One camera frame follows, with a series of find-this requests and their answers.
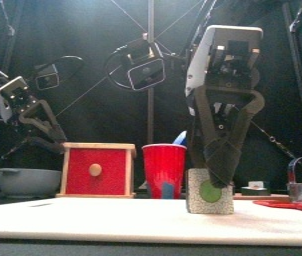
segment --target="metal pole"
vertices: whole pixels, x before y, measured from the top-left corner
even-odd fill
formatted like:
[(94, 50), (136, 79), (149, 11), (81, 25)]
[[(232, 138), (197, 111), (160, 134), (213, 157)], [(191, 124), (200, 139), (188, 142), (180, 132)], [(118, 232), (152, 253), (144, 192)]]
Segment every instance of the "metal pole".
[[(153, 14), (155, 3), (153, 0), (148, 0), (148, 37), (149, 43), (153, 42)], [(147, 100), (147, 144), (153, 143), (153, 88), (148, 89)]]
[(291, 50), (291, 57), (292, 57), (295, 77), (296, 77), (297, 90), (299, 90), (299, 96), (300, 96), (300, 103), (302, 103), (302, 60), (300, 60), (300, 54), (299, 54), (299, 49), (297, 49), (296, 34), (289, 31), (289, 25), (292, 24), (292, 17), (291, 17), (288, 3), (283, 3), (281, 11), (283, 11), (283, 16), (284, 16), (287, 38), (288, 38), (288, 44), (289, 44), (289, 50)]

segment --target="gray bowl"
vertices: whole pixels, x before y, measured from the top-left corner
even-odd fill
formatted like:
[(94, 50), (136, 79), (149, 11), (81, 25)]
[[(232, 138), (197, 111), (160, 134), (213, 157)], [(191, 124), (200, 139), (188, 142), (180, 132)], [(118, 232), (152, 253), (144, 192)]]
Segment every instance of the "gray bowl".
[(0, 190), (12, 198), (49, 197), (56, 194), (61, 172), (45, 169), (1, 168)]

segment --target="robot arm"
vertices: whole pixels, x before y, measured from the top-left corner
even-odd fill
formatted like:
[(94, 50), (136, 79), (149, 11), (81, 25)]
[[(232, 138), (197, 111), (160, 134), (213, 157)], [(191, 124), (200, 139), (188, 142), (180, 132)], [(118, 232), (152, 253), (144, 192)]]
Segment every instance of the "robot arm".
[(46, 101), (34, 98), (22, 77), (8, 80), (0, 71), (0, 116), (26, 137), (26, 142), (62, 153), (66, 141)]
[(188, 151), (193, 166), (207, 168), (219, 188), (232, 180), (251, 118), (264, 105), (253, 90), (260, 38), (259, 28), (209, 26), (188, 66)]

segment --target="blue object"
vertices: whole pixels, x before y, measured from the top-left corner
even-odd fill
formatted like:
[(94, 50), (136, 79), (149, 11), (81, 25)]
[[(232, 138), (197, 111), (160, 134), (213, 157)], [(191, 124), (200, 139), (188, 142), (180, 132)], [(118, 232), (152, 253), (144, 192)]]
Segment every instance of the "blue object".
[(187, 144), (185, 137), (187, 137), (187, 131), (183, 131), (183, 132), (177, 135), (177, 137), (176, 137), (176, 139), (173, 140), (172, 144), (185, 146), (185, 144)]
[(164, 182), (161, 184), (161, 199), (173, 199), (173, 185)]

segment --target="drawer knob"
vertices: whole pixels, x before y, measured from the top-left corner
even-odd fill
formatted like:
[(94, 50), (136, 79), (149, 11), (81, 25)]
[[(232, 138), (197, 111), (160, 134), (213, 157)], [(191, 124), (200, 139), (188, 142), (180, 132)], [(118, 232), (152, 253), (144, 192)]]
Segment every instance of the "drawer knob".
[(98, 164), (92, 164), (89, 166), (89, 170), (88, 171), (89, 171), (90, 176), (96, 177), (96, 176), (100, 175), (100, 173), (102, 171), (102, 168), (101, 168), (101, 166)]

